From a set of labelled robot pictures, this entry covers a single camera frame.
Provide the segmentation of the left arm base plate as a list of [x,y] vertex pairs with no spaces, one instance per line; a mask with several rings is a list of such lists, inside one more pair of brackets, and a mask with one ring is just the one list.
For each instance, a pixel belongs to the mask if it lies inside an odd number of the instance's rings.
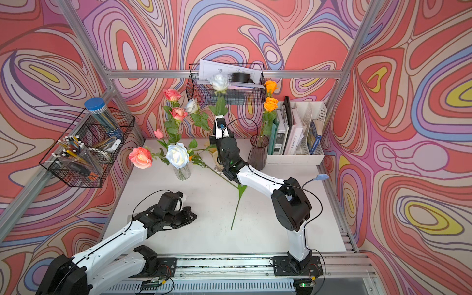
[[177,269],[177,258],[155,257],[146,262],[143,269],[146,277],[174,277]]

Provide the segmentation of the small pink rosebud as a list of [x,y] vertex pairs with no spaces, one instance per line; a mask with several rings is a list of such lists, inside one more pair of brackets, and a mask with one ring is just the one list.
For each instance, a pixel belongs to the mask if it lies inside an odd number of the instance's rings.
[[157,129],[154,131],[154,135],[157,142],[164,148],[164,150],[168,151],[168,141],[165,140],[163,131],[161,129]]

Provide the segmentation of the orange rose tall stem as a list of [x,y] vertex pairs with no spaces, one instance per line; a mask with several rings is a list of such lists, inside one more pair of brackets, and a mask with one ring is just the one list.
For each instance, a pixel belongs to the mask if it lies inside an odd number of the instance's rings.
[[273,97],[274,92],[278,89],[278,84],[275,81],[268,80],[265,82],[265,89],[268,97]]

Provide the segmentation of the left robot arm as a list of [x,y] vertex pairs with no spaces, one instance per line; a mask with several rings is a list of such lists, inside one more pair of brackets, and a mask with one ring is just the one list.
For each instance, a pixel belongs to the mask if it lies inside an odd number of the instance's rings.
[[115,234],[71,258],[55,258],[40,283],[39,295],[100,295],[113,285],[133,276],[173,275],[169,265],[144,242],[154,234],[180,229],[197,219],[184,206],[182,192],[162,189],[157,204],[132,211],[130,222]]

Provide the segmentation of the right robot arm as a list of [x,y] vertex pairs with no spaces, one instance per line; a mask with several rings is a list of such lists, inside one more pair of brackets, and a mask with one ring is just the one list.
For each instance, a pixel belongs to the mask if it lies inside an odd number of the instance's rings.
[[228,180],[253,188],[272,201],[278,222],[288,231],[290,268],[300,272],[312,257],[302,228],[310,218],[312,205],[298,181],[282,180],[258,171],[240,157],[237,141],[232,137],[212,135],[210,143],[217,148],[222,172]]

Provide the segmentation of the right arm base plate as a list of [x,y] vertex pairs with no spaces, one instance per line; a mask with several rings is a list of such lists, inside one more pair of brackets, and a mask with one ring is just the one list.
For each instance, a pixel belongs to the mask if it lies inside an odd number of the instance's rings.
[[302,261],[286,256],[274,256],[270,259],[274,275],[282,276],[310,276],[318,278],[324,275],[323,264],[319,256],[309,254]]

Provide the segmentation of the small orange tulip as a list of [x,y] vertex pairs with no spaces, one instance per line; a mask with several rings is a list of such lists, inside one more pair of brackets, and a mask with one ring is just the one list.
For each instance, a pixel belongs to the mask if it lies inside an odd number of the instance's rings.
[[238,190],[238,201],[237,201],[237,205],[236,205],[236,208],[235,208],[235,211],[234,211],[234,215],[233,215],[233,219],[232,219],[232,223],[231,223],[231,230],[233,230],[233,227],[234,227],[234,223],[236,221],[236,216],[237,216],[237,212],[238,212],[238,208],[239,208],[239,205],[240,205],[240,201],[242,199],[242,196],[244,194],[244,192],[246,191],[247,189],[247,186],[244,186],[244,185],[241,185],[241,184],[234,184],[232,183],[231,181],[229,181],[228,179],[226,179],[225,177],[221,176],[220,174],[218,174],[216,171],[212,170],[206,163],[203,163],[200,165],[201,167],[203,168],[207,168],[209,169],[211,172],[215,173],[218,177],[220,177],[221,179],[223,179],[224,181],[226,181],[227,183],[229,183],[231,186],[233,186],[234,188],[237,188]]

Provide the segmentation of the pink rose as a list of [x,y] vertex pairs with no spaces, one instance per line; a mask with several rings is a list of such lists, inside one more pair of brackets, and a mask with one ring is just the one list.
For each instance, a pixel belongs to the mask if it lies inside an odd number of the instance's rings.
[[181,105],[179,103],[182,95],[174,89],[167,89],[164,90],[164,96],[165,98],[171,103],[172,108],[180,108]]
[[183,120],[188,116],[188,112],[184,108],[176,107],[171,110],[172,121],[168,129],[170,134],[170,142],[177,144],[181,140],[179,128]]
[[168,160],[163,154],[153,153],[148,147],[136,147],[129,154],[129,160],[136,168],[147,169],[152,167],[154,160],[161,160],[164,164],[169,165]]

